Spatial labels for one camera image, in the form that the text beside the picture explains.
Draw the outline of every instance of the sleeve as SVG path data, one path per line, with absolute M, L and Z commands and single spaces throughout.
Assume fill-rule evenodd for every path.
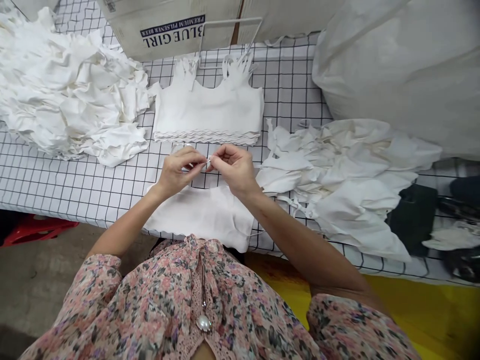
M 96 254 L 86 259 L 66 293 L 51 329 L 38 338 L 19 360 L 75 357 L 79 338 L 106 308 L 122 282 L 120 259 Z
M 389 316 L 355 300 L 317 294 L 307 320 L 327 359 L 420 359 Z
M 113 255 L 96 254 L 86 259 L 63 299 L 53 326 L 75 322 L 81 332 L 107 306 L 122 282 L 121 260 Z

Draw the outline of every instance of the yellow surface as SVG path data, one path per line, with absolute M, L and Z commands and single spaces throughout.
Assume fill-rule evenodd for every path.
M 291 264 L 254 253 L 245 262 L 308 329 L 309 286 Z M 423 359 L 480 359 L 480 289 L 365 277 Z

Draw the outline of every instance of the concrete floor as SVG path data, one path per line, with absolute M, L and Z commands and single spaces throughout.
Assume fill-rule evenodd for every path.
M 55 239 L 0 248 L 0 360 L 16 359 L 55 321 L 88 251 L 105 231 L 81 223 Z M 120 271 L 140 264 L 157 241 L 140 234 Z

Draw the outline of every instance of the woman's left hand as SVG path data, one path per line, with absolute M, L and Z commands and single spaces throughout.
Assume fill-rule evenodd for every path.
M 182 148 L 165 158 L 160 179 L 151 187 L 149 193 L 153 193 L 161 201 L 165 201 L 186 187 L 200 174 L 206 164 L 207 158 L 194 147 Z

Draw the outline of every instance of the woman's arm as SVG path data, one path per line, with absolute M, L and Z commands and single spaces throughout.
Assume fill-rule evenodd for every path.
M 95 254 L 123 256 L 160 204 L 187 186 L 206 163 L 207 158 L 192 146 L 167 156 L 158 182 L 98 238 L 86 257 Z
M 262 193 L 255 181 L 252 155 L 248 151 L 224 144 L 210 162 L 207 172 L 214 168 L 220 171 L 232 193 L 310 283 L 312 296 L 336 295 L 387 313 L 365 278 L 337 249 Z

